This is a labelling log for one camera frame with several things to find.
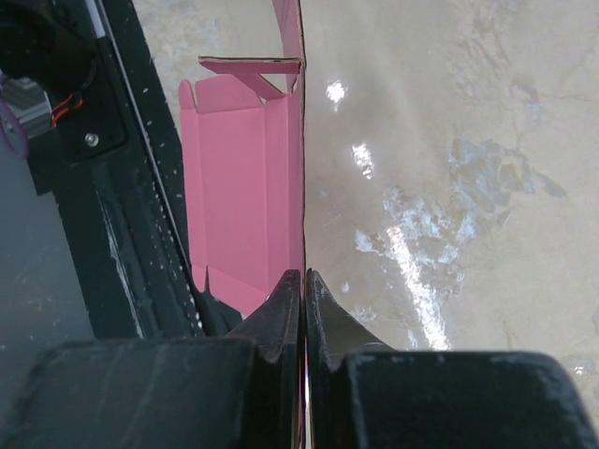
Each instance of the screw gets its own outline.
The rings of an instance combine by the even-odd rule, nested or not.
[[[87,133],[85,135],[85,143],[87,144],[88,147],[97,146],[99,141],[100,141],[100,138],[97,136],[97,134]]]

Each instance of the gray floor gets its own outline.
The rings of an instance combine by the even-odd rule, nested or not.
[[[39,351],[93,337],[54,198],[2,147],[0,304],[1,418]]]

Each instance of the red wire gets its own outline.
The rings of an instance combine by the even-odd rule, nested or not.
[[[71,110],[79,109],[81,106],[83,106],[83,99],[79,100],[79,103],[77,103],[77,105],[75,105],[73,109],[63,109],[60,112],[58,112],[56,115],[54,115],[54,118],[52,119],[51,127],[55,127],[58,124],[58,121],[62,119],[65,115],[67,115]]]
[[[73,98],[73,94],[69,95],[65,100],[61,101],[54,108],[52,108],[52,115],[54,115],[54,112],[56,112],[57,109],[61,108],[62,106],[67,104],[69,101],[71,101],[72,98]]]

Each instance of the marble floor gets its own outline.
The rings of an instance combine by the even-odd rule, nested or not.
[[[198,55],[281,55],[269,0],[135,3],[175,120]],[[398,349],[555,356],[599,423],[599,2],[302,8],[308,265]]]

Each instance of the cardboard box flap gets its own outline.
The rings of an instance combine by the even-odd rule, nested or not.
[[[244,313],[304,267],[300,6],[273,5],[285,58],[200,58],[218,75],[179,91],[194,283]],[[285,75],[289,92],[265,74]]]

